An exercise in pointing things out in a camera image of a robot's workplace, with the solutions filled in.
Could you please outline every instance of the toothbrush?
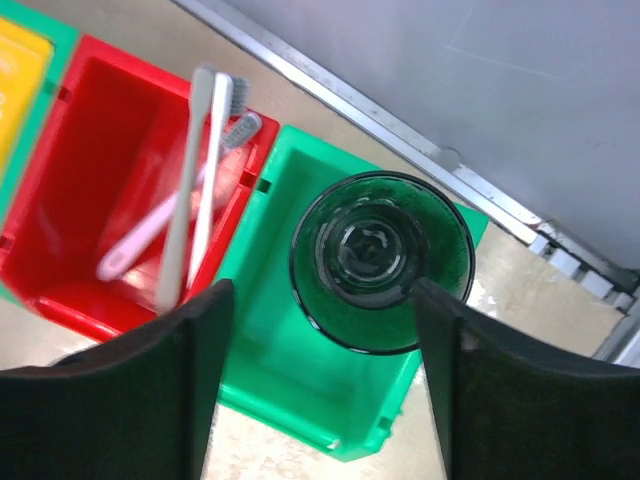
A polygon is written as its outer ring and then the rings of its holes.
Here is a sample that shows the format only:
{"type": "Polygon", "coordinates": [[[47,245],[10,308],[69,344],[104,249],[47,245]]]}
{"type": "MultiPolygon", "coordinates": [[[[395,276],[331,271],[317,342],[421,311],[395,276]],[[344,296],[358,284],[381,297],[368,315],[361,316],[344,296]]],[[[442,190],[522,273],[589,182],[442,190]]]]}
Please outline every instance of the toothbrush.
{"type": "Polygon", "coordinates": [[[187,242],[189,227],[189,212],[191,191],[195,180],[196,164],[200,136],[204,120],[209,111],[215,73],[205,66],[197,67],[193,72],[191,93],[189,95],[189,129],[187,131],[187,145],[182,177],[169,234],[164,246],[162,267],[156,290],[156,310],[164,313],[176,306],[180,299],[182,286],[182,267],[184,263],[184,249],[187,242]]]}
{"type": "MultiPolygon", "coordinates": [[[[249,143],[261,127],[262,119],[259,115],[252,112],[242,115],[225,135],[220,147],[220,156],[224,158],[236,148],[249,143]]],[[[198,171],[196,187],[204,181],[204,172],[205,167],[203,166],[198,171]]],[[[96,270],[98,279],[108,282],[124,275],[169,222],[177,199],[178,192],[176,191],[151,210],[107,252],[98,264],[96,270]]]]}
{"type": "Polygon", "coordinates": [[[205,164],[204,183],[200,208],[196,219],[196,230],[193,236],[191,261],[187,276],[187,288],[191,287],[198,273],[200,264],[207,251],[207,244],[213,227],[213,200],[216,181],[216,170],[220,156],[220,140],[224,128],[231,115],[239,115],[245,110],[249,84],[243,78],[232,78],[226,73],[217,73],[211,100],[211,130],[209,137],[209,151],[205,164]]]}

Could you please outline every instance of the gray wall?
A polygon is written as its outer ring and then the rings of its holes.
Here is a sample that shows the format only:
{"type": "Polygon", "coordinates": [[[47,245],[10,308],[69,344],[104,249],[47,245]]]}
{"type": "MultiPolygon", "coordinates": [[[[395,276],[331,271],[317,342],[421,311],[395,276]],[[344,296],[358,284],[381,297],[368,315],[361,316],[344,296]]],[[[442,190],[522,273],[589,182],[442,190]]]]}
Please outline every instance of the gray wall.
{"type": "Polygon", "coordinates": [[[227,1],[534,212],[640,268],[640,2],[227,1]]]}

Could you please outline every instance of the table surface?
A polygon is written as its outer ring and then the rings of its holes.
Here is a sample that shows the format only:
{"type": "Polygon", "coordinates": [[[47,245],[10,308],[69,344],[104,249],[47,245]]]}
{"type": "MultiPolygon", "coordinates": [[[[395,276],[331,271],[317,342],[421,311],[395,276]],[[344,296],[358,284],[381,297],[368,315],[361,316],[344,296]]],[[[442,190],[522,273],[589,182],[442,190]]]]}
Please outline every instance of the table surface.
{"type": "MultiPolygon", "coordinates": [[[[22,0],[28,6],[190,78],[208,61],[251,81],[249,106],[383,168],[423,177],[338,114],[168,0],[22,0]]],[[[620,314],[491,224],[477,252],[469,303],[562,348],[590,355],[620,314]]],[[[44,365],[93,342],[0,301],[0,369],[44,365]]],[[[442,474],[420,373],[378,455],[343,464],[239,413],[219,407],[207,479],[402,480],[442,474]]]]}

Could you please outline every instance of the red plastic container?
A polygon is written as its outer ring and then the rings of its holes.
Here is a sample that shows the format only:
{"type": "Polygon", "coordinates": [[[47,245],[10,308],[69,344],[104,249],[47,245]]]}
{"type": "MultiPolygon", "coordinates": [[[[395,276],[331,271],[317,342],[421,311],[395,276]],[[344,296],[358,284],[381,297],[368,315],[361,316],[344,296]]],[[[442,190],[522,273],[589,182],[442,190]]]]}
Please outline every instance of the red plastic container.
{"type": "MultiPolygon", "coordinates": [[[[188,96],[187,81],[82,38],[0,238],[0,277],[14,295],[99,341],[155,317],[164,234],[122,279],[104,283],[95,272],[115,242],[176,190],[188,96]]],[[[261,132],[235,153],[247,156],[244,171],[215,216],[204,263],[183,299],[214,280],[240,221],[279,128],[262,119],[261,132]]]]}

